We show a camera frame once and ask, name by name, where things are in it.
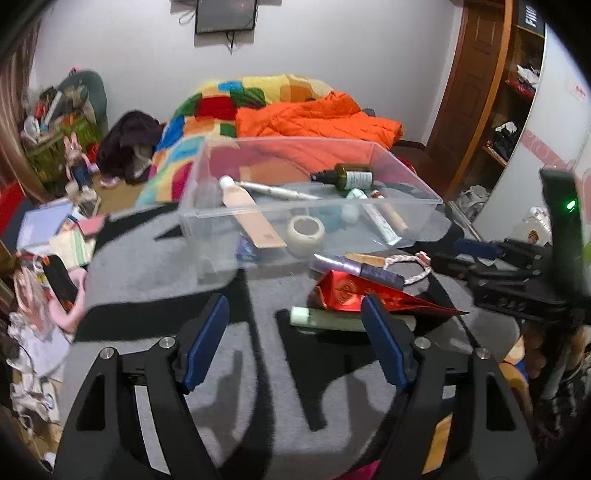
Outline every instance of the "blue gripper pad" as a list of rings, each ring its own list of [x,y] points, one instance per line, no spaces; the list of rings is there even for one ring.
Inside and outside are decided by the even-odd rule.
[[[189,350],[187,372],[183,378],[183,385],[187,391],[193,391],[205,380],[229,319],[228,299],[221,296]]]
[[[387,316],[390,317],[390,314],[379,297],[372,294],[363,299],[361,321],[386,381],[403,390],[409,382],[414,381],[416,375],[416,362],[412,358],[411,347],[414,335],[404,321],[394,317],[388,319]]]
[[[454,247],[458,254],[471,255],[476,258],[487,258],[489,260],[496,260],[503,254],[503,250],[495,244],[469,240],[467,238],[456,240]]]

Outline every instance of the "clear plastic storage bin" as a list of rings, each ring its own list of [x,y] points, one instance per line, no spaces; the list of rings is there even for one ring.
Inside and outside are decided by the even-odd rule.
[[[329,184],[312,183],[310,173],[331,169],[337,163],[364,163],[374,175],[372,189],[385,199],[346,199]],[[229,175],[235,181],[251,181],[282,186],[310,193],[321,200],[282,200],[251,193],[256,207],[226,208],[219,179]],[[326,233],[317,252],[343,255],[348,252],[373,253],[412,245],[441,198],[390,152],[373,142],[328,138],[276,137],[207,140],[193,163],[179,204],[183,235],[197,265],[197,274],[234,272],[239,267],[290,265],[309,262],[310,255],[294,255],[289,248],[264,249],[255,260],[237,255],[241,235],[246,236],[234,214],[261,212],[275,231],[287,241],[287,229],[296,215],[319,218]],[[394,231],[402,238],[388,245],[370,220],[364,206],[383,212],[390,204],[408,226]],[[342,209],[359,209],[359,219],[351,224],[342,220]]]

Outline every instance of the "green tube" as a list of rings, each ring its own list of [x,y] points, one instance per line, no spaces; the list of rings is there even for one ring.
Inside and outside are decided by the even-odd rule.
[[[417,320],[412,315],[397,315],[404,320],[413,332]],[[364,332],[359,313],[330,312],[328,310],[313,310],[305,307],[292,307],[290,325],[295,327],[315,328],[321,330],[342,330],[345,332]]]

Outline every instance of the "floor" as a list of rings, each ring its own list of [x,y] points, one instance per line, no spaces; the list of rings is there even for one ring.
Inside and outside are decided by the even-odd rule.
[[[115,188],[104,189],[100,186],[100,175],[95,175],[92,186],[101,199],[98,213],[107,215],[133,207],[144,184],[127,185],[122,180]]]

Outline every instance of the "stuffed animal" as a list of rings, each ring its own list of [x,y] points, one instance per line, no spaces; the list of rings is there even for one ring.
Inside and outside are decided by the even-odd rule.
[[[72,133],[72,139],[64,137],[64,145],[66,151],[64,156],[66,158],[66,176],[68,180],[76,180],[79,189],[86,193],[91,184],[90,179],[90,160],[86,154],[82,153],[82,147],[78,143],[78,138],[75,133]]]

